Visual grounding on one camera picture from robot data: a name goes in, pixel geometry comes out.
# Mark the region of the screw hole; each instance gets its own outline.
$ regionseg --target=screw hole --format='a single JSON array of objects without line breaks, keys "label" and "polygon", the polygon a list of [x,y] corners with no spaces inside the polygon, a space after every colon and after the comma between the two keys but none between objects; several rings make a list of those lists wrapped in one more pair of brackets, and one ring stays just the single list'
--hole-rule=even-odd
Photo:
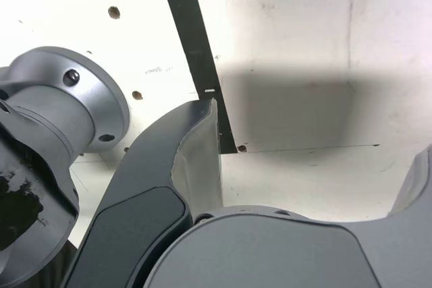
[{"label": "screw hole", "polygon": [[142,100],[142,95],[139,91],[132,91],[132,97],[134,97],[135,100]]},{"label": "screw hole", "polygon": [[101,141],[101,142],[110,142],[114,139],[115,139],[115,136],[111,135],[111,134],[104,134],[104,135],[99,136],[99,141]]},{"label": "screw hole", "polygon": [[3,105],[3,103],[0,103],[0,109],[9,114],[9,111],[7,110],[6,106]]},{"label": "screw hole", "polygon": [[291,215],[289,214],[289,212],[287,212],[286,210],[278,210],[277,212],[275,212],[275,214],[291,216]]},{"label": "screw hole", "polygon": [[108,8],[108,15],[113,20],[119,20],[120,19],[120,10],[116,6],[111,6]]},{"label": "screw hole", "polygon": [[194,224],[196,225],[196,224],[199,224],[199,223],[205,222],[206,220],[211,219],[212,217],[213,217],[212,214],[207,214],[207,213],[205,213],[205,214],[201,214],[201,215],[198,215],[198,216],[195,218],[195,222],[194,222]]},{"label": "screw hole", "polygon": [[0,89],[0,99],[1,100],[7,100],[7,99],[9,99],[9,95],[3,89]]},{"label": "screw hole", "polygon": [[63,76],[63,83],[65,84],[65,86],[75,86],[78,81],[80,81],[80,74],[74,69],[67,71]]},{"label": "screw hole", "polygon": [[245,145],[240,145],[239,147],[237,147],[237,150],[238,152],[248,152],[248,149]]}]

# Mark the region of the white surface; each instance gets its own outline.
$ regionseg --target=white surface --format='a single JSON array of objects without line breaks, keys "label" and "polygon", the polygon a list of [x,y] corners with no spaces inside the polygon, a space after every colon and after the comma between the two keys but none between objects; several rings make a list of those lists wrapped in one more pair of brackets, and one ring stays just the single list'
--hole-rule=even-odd
[{"label": "white surface", "polygon": [[[196,98],[176,28],[166,0],[1,2],[0,65],[39,45],[68,47],[103,66],[131,108],[116,148],[72,166],[78,244],[124,148]],[[432,142],[432,0],[200,5],[236,144],[252,152],[222,157],[225,203],[325,220],[385,216],[414,154]]]}]

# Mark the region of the robotic arm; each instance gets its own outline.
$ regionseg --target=robotic arm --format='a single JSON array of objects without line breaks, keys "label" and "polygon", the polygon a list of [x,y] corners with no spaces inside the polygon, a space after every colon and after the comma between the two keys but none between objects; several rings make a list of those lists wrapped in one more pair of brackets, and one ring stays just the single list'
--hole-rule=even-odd
[{"label": "robotic arm", "polygon": [[[3,71],[0,287],[25,281],[58,253],[79,211],[69,166],[128,128],[126,100],[101,71],[54,48],[25,53]],[[214,100],[186,103],[142,132],[63,286],[430,285],[429,149],[415,158],[388,217],[326,223],[269,207],[223,208],[218,134]]]}]

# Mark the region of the black strip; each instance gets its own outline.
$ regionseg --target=black strip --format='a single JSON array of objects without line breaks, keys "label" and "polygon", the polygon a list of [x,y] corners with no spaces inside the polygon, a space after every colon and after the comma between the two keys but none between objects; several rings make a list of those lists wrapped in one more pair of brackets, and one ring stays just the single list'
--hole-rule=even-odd
[{"label": "black strip", "polygon": [[168,0],[168,4],[199,99],[217,101],[221,154],[237,153],[198,0]]}]

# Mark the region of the hole in wall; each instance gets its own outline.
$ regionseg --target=hole in wall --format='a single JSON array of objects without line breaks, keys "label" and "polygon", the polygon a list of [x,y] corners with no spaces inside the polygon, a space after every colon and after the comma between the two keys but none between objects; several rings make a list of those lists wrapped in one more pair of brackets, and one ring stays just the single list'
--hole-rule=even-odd
[{"label": "hole in wall", "polygon": [[240,145],[237,147],[238,152],[248,152],[248,149],[245,145]]},{"label": "hole in wall", "polygon": [[104,134],[104,135],[99,136],[99,141],[101,141],[101,142],[110,142],[114,139],[115,139],[115,136],[111,135],[111,134]]},{"label": "hole in wall", "polygon": [[116,6],[111,6],[108,8],[108,15],[113,20],[119,20],[120,19],[120,10]]},{"label": "hole in wall", "polygon": [[134,97],[135,100],[142,100],[142,95],[139,91],[132,91],[132,97]]}]

